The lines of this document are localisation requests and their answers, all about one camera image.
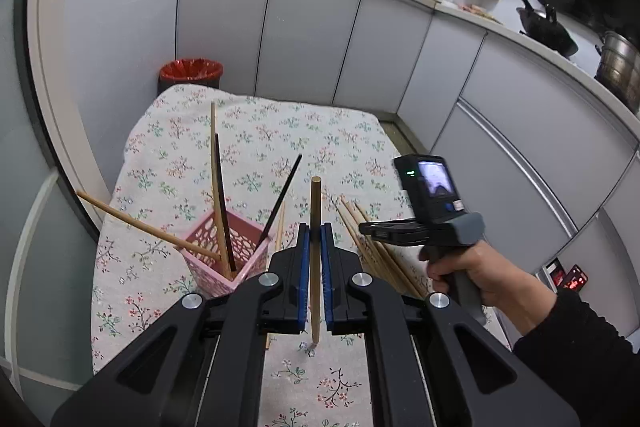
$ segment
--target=pink basket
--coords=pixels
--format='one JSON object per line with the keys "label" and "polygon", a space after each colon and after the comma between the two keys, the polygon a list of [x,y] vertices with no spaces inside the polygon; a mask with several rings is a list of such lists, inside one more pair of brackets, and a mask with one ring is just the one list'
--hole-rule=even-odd
{"label": "pink basket", "polygon": [[[213,210],[209,214],[205,214],[185,239],[190,243],[207,248],[207,250],[217,252],[218,240],[213,217]],[[230,281],[220,275],[219,272],[222,271],[220,261],[214,261],[210,257],[184,248],[180,250],[198,287],[212,297],[220,297],[233,292],[245,279],[265,271],[267,267],[267,249],[271,237],[268,236],[260,248],[255,250],[256,242],[262,233],[260,225],[232,212],[227,212],[226,217],[229,223],[236,268],[238,269],[238,275],[234,280]]]}

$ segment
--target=round metal bolt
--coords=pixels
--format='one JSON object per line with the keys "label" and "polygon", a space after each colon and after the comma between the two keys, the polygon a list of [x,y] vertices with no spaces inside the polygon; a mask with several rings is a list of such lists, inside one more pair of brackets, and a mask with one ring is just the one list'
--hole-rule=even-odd
{"label": "round metal bolt", "polygon": [[429,295],[429,302],[434,308],[446,308],[449,306],[449,296],[444,293],[432,293]]}
{"label": "round metal bolt", "polygon": [[258,282],[262,286],[275,286],[276,284],[278,284],[279,280],[280,277],[278,277],[278,275],[273,272],[265,272],[260,275],[260,277],[258,277]]}
{"label": "round metal bolt", "polygon": [[182,305],[189,309],[194,310],[202,304],[202,296],[197,293],[190,293],[182,298]]}
{"label": "round metal bolt", "polygon": [[356,286],[369,286],[373,282],[373,277],[368,273],[360,272],[351,277],[351,281]]}

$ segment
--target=floral tablecloth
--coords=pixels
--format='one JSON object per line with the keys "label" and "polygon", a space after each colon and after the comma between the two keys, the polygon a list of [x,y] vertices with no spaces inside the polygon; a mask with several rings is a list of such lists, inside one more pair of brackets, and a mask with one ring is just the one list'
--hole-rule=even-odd
{"label": "floral tablecloth", "polygon": [[[165,91],[136,124],[111,206],[175,235],[193,227],[212,205],[212,101],[218,108],[228,209],[264,224],[296,156],[303,154],[286,198],[284,248],[295,243],[299,222],[308,223],[309,181],[315,175],[322,177],[322,222],[331,222],[338,247],[356,251],[335,209],[340,195],[363,204],[375,219],[411,216],[392,167],[398,151],[373,115],[192,85]],[[417,250],[397,253],[425,286]],[[172,245],[107,216],[95,260],[94,371],[195,289]],[[495,317],[490,318],[490,328],[505,343]],[[332,337],[322,328],[315,349],[310,333],[273,335],[258,425],[372,425],[363,338]]]}

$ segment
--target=hand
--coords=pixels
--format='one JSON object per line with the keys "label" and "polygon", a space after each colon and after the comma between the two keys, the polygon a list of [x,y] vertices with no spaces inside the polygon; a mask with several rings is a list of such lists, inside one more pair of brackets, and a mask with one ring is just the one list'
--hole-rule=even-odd
{"label": "hand", "polygon": [[[427,258],[425,247],[420,260]],[[523,335],[540,324],[556,303],[555,293],[484,241],[429,263],[427,275],[433,279],[434,290],[447,293],[449,285],[443,276],[455,270],[466,270],[480,288],[482,302],[503,311]]]}

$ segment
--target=black frying pan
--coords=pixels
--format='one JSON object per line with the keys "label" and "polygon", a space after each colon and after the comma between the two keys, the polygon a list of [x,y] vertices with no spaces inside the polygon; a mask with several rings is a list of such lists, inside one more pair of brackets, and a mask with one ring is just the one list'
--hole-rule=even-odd
{"label": "black frying pan", "polygon": [[535,11],[529,0],[522,0],[524,8],[516,8],[526,34],[541,44],[569,58],[578,51],[578,45],[558,22],[556,9],[545,4],[545,12]]}

